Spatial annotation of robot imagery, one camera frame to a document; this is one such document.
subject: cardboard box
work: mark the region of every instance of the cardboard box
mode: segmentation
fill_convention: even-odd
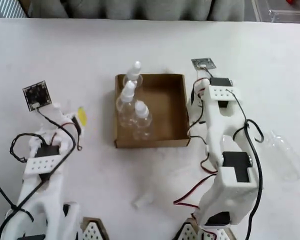
[[[123,89],[124,74],[115,78],[115,99]],[[135,97],[144,101],[153,117],[153,132],[149,140],[136,141],[131,128],[121,127],[117,110],[114,120],[114,144],[117,148],[186,147],[189,119],[185,79],[181,74],[143,74],[142,86]]]

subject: yellow object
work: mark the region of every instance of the yellow object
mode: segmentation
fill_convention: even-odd
[[[86,126],[87,125],[87,115],[86,115],[86,111],[84,110],[84,108],[81,106],[78,109],[78,117],[80,119],[80,122],[82,124],[82,126]]]

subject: white bottle cap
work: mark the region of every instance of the white bottle cap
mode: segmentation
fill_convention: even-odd
[[[136,81],[140,76],[140,72],[141,72],[141,63],[139,61],[135,61],[133,67],[130,68],[126,73],[126,76],[128,80]]]
[[[135,89],[136,85],[132,81],[127,81],[120,94],[121,101],[124,103],[130,103],[134,99]]]
[[[149,115],[149,109],[143,101],[136,101],[134,105],[135,114],[141,118],[145,119]]]

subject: white robotic arm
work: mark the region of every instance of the white robotic arm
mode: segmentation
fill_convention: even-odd
[[[255,154],[243,129],[247,122],[238,103],[241,99],[238,89],[210,84],[202,98],[207,125],[206,150],[218,172],[194,217],[202,228],[220,229],[237,225],[249,213],[258,195],[260,179]],[[246,129],[252,136],[250,128]],[[223,151],[224,135],[234,136],[241,151]],[[253,137],[251,142],[258,152]]]
[[[77,127],[80,128],[82,134],[82,125],[76,126],[73,121],[74,118],[78,119],[77,113],[63,115],[59,108],[53,105],[45,106],[44,111],[49,118],[55,120],[59,125],[69,125],[67,129],[74,136]],[[73,147],[69,135],[57,127],[54,129],[43,128],[37,134],[45,139],[48,146],[43,146],[42,141],[37,137],[30,139],[30,157],[26,162],[18,205],[43,181]],[[24,210],[34,216],[35,221],[32,222],[27,214],[19,211],[6,225],[1,239],[18,240],[23,239],[23,236],[37,237],[38,240],[82,239],[80,206],[75,202],[66,203],[64,201],[64,168],[65,164],[63,163],[22,206]]]

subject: white tabletop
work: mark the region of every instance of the white tabletop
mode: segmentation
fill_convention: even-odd
[[[215,76],[241,89],[248,117],[264,132],[285,136],[300,155],[300,25],[0,19],[2,188],[17,201],[25,166],[9,154],[10,144],[40,126],[22,88],[45,80],[54,102],[64,106],[71,100],[88,115],[83,150],[67,160],[66,199],[80,203],[84,216],[101,218],[111,239],[171,239],[192,211],[172,201],[206,176],[199,169],[203,144],[115,149],[114,79],[139,60],[144,73],[184,74],[189,96],[196,79],[190,60],[206,57],[217,66]],[[27,155],[27,142],[17,144],[20,156]],[[150,179],[156,199],[136,210],[131,203]],[[188,202],[198,203],[211,181]],[[300,181],[269,185],[264,184],[250,239],[300,239]],[[8,208],[0,196],[0,224]],[[232,230],[244,239],[247,220]]]

